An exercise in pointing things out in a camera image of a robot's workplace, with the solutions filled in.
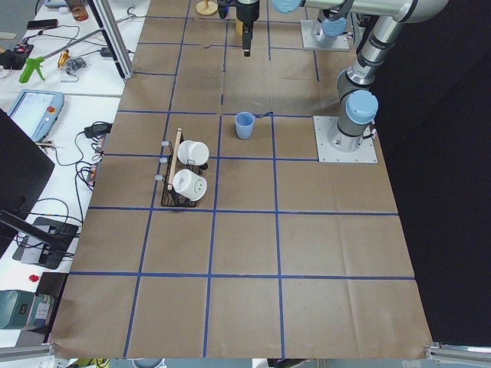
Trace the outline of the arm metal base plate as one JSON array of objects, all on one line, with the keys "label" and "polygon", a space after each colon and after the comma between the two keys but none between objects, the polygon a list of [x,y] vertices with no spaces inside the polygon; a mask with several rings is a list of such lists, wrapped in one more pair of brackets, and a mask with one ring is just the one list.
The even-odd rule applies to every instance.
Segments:
[{"label": "arm metal base plate", "polygon": [[377,164],[370,128],[357,137],[345,136],[338,129],[338,117],[313,116],[320,163]]},{"label": "arm metal base plate", "polygon": [[336,37],[327,36],[317,20],[301,20],[302,45],[311,51],[349,51],[346,34]]}]

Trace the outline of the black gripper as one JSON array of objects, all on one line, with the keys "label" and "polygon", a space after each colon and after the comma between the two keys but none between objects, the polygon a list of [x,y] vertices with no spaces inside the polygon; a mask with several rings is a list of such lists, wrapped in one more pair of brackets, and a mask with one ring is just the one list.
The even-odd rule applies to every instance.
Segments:
[{"label": "black gripper", "polygon": [[259,18],[259,0],[237,0],[236,17],[242,24],[242,49],[245,57],[251,56],[253,23]]}]

